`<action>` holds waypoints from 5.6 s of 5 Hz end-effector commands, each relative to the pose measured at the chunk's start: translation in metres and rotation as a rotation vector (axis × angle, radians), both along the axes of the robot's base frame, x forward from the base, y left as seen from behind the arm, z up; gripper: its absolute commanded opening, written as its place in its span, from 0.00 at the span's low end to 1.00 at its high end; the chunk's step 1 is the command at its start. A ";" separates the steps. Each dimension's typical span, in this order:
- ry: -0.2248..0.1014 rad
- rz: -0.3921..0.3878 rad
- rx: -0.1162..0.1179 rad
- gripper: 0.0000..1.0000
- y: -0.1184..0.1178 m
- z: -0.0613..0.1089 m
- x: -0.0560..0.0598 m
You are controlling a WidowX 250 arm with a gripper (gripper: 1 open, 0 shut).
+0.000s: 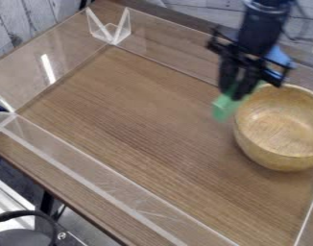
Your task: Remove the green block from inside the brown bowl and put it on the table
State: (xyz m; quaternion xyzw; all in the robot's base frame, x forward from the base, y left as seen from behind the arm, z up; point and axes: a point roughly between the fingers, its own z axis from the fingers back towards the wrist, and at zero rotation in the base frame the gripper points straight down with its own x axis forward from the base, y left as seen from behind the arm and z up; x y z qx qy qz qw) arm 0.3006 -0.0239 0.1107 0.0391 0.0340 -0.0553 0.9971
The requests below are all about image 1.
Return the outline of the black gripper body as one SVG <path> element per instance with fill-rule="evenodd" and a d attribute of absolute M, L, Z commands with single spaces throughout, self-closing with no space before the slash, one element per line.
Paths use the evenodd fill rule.
<path fill-rule="evenodd" d="M 263 55 L 254 56 L 238 46 L 235 39 L 230 35 L 224 35 L 218 27 L 212 29 L 211 38 L 204 48 L 215 53 L 219 59 L 223 53 L 228 53 L 234 57 L 238 65 L 235 85 L 243 77 L 246 68 L 252 64 L 262 67 L 259 81 L 264 81 L 275 87 L 283 85 L 283 81 L 295 67 L 291 58 L 283 53 L 278 45 L 274 45 Z"/>

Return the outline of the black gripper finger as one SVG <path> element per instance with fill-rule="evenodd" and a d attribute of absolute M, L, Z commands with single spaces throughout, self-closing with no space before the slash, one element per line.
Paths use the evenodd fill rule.
<path fill-rule="evenodd" d="M 250 65 L 246 68 L 243 72 L 243 77 L 239 80 L 234 89 L 232 99 L 235 101 L 240 100 L 247 94 L 252 92 L 260 80 L 260 76 L 262 67 L 258 64 Z"/>
<path fill-rule="evenodd" d="M 238 65 L 234 57 L 228 53 L 220 56 L 218 87 L 223 94 L 235 92 L 235 77 L 238 73 Z"/>

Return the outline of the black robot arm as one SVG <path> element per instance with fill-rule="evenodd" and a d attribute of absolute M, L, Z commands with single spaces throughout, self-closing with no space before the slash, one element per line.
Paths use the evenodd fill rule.
<path fill-rule="evenodd" d="M 219 56 L 218 88 L 239 101 L 252 93 L 259 81 L 280 87 L 291 58 L 280 51 L 278 39 L 295 0 L 243 0 L 244 14 L 235 33 L 215 27 L 206 49 Z"/>

